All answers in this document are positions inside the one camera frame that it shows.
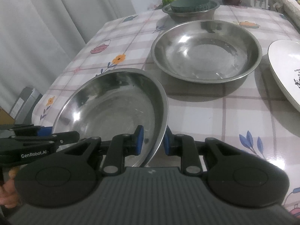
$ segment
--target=ribbed black surface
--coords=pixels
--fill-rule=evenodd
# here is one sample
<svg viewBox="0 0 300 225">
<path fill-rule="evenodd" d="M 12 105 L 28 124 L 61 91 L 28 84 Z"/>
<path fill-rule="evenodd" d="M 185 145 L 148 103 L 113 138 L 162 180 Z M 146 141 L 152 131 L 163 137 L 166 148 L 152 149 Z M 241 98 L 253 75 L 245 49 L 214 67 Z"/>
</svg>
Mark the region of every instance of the ribbed black surface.
<svg viewBox="0 0 300 225">
<path fill-rule="evenodd" d="M 60 209 L 24 205 L 13 225 L 292 225 L 296 218 L 276 205 L 264 209 L 231 206 L 214 197 L 199 178 L 178 168 L 127 168 L 105 178 L 84 201 Z"/>
</svg>

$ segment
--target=plaid tablecloth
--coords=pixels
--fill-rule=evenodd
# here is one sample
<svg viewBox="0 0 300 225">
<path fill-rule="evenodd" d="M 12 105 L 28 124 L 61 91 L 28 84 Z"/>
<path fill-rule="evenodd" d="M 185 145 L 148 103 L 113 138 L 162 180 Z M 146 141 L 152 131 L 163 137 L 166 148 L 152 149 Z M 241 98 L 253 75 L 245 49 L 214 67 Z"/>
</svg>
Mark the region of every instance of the plaid tablecloth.
<svg viewBox="0 0 300 225">
<path fill-rule="evenodd" d="M 300 212 L 300 113 L 277 86 L 266 54 L 273 41 L 300 42 L 300 35 L 282 14 L 267 10 L 220 6 L 215 19 L 246 27 L 260 42 L 262 62 L 248 77 L 202 85 L 163 73 L 149 52 L 158 34 L 174 23 L 161 10 L 149 11 L 106 23 L 42 97 L 33 111 L 33 123 L 52 126 L 71 94 L 102 72 L 125 67 L 147 70 L 160 80 L 168 95 L 173 133 L 188 134 L 199 141 L 215 137 L 284 169 L 290 178 L 284 205 L 296 214 Z M 101 52 L 92 54 L 91 50 Z M 166 163 L 159 151 L 155 163 L 165 166 L 179 162 L 174 157 Z"/>
</svg>

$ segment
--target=silver screw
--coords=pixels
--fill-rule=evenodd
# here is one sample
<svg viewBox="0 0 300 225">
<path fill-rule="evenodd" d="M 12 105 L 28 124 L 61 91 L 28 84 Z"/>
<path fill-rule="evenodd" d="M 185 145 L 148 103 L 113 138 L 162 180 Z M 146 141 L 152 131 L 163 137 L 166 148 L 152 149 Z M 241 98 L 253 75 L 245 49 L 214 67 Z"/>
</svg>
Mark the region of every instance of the silver screw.
<svg viewBox="0 0 300 225">
<path fill-rule="evenodd" d="M 118 168 L 116 166 L 106 166 L 103 168 L 103 171 L 106 173 L 116 173 L 118 171 Z"/>
<path fill-rule="evenodd" d="M 188 166 L 185 170 L 188 173 L 192 173 L 192 174 L 196 174 L 196 173 L 199 173 L 201 171 L 200 167 L 197 167 L 197 166 Z"/>
</svg>

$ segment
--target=table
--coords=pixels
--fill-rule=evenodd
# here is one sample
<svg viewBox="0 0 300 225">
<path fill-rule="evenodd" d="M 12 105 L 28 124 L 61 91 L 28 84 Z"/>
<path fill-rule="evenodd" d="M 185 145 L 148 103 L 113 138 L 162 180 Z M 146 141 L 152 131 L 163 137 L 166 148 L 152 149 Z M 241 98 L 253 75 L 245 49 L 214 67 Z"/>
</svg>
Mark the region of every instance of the table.
<svg viewBox="0 0 300 225">
<path fill-rule="evenodd" d="M 174 22 L 161 10 L 149 11 L 106 23 L 44 94 L 33 111 L 33 123 L 52 126 L 72 93 L 98 74 L 125 67 L 149 71 L 168 95 L 168 124 L 174 134 L 198 141 L 215 137 L 284 169 L 290 179 L 284 206 L 300 217 L 300 113 L 277 86 L 266 55 L 273 41 L 300 42 L 300 35 L 283 15 L 268 10 L 220 6 L 215 19 L 246 27 L 260 42 L 262 62 L 248 77 L 201 85 L 163 73 L 149 52 L 155 38 Z M 99 53 L 92 54 L 93 49 Z M 179 165 L 176 157 L 169 160 L 160 149 L 150 165 Z"/>
</svg>

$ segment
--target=cardboard box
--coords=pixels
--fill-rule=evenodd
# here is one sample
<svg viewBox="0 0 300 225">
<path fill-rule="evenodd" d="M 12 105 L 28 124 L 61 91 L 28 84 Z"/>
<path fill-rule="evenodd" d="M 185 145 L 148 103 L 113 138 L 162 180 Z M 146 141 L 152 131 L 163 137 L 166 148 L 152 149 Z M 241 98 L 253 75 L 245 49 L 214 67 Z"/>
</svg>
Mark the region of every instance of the cardboard box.
<svg viewBox="0 0 300 225">
<path fill-rule="evenodd" d="M 2 108 L 0 108 L 0 125 L 2 124 L 14 124 L 15 120 Z"/>
</svg>

